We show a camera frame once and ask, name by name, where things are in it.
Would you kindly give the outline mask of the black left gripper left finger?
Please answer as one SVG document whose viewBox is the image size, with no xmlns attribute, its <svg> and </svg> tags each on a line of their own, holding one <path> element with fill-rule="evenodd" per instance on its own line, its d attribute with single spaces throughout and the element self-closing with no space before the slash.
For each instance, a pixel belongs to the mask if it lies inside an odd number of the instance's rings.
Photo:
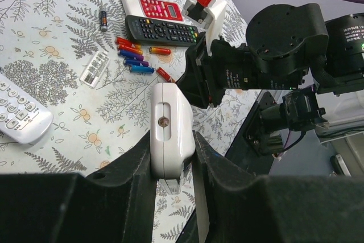
<svg viewBox="0 0 364 243">
<path fill-rule="evenodd" d="M 150 134 L 82 176 L 1 176 L 2 242 L 151 242 L 156 180 Z"/>
</svg>

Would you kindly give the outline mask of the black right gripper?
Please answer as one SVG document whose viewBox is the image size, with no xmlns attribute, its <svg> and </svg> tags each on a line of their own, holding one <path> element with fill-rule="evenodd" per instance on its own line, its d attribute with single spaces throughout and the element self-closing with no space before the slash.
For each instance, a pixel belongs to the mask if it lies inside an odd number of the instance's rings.
<svg viewBox="0 0 364 243">
<path fill-rule="evenodd" d="M 227 89 L 250 89 L 250 64 L 245 43 L 231 46 L 223 38 L 212 41 L 208 55 L 206 33 L 185 52 L 186 67 L 177 86 L 188 102 L 201 109 L 221 104 Z"/>
</svg>

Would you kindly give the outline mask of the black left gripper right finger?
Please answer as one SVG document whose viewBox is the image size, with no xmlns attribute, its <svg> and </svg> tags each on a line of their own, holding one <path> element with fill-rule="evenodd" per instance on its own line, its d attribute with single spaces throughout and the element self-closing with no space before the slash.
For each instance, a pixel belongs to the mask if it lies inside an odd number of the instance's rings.
<svg viewBox="0 0 364 243">
<path fill-rule="evenodd" d="M 253 176 L 194 133 L 201 242 L 362 242 L 363 179 Z"/>
</svg>

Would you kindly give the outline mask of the blue battery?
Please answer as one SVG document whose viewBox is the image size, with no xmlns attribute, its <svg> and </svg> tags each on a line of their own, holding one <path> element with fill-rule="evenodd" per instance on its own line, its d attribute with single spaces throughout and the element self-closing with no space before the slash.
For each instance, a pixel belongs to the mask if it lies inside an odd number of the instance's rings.
<svg viewBox="0 0 364 243">
<path fill-rule="evenodd" d="M 131 65 L 129 66 L 129 71 L 131 73 L 153 74 L 155 70 L 153 69 L 153 67 Z"/>
</svg>

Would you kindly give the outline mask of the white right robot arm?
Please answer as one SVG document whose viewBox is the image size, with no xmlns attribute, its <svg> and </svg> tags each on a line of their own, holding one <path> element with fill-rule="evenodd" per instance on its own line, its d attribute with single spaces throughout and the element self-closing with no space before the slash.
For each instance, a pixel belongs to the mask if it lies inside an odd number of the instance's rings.
<svg viewBox="0 0 364 243">
<path fill-rule="evenodd" d="M 270 155 L 271 133 L 305 135 L 324 122 L 317 94 L 363 89 L 363 14 L 326 21 L 316 3 L 271 5 L 253 17 L 239 47 L 223 38 L 208 43 L 203 32 L 185 58 L 177 85 L 201 109 L 218 106 L 228 89 L 286 91 L 281 104 L 255 104 L 241 127 L 254 154 Z"/>
</svg>

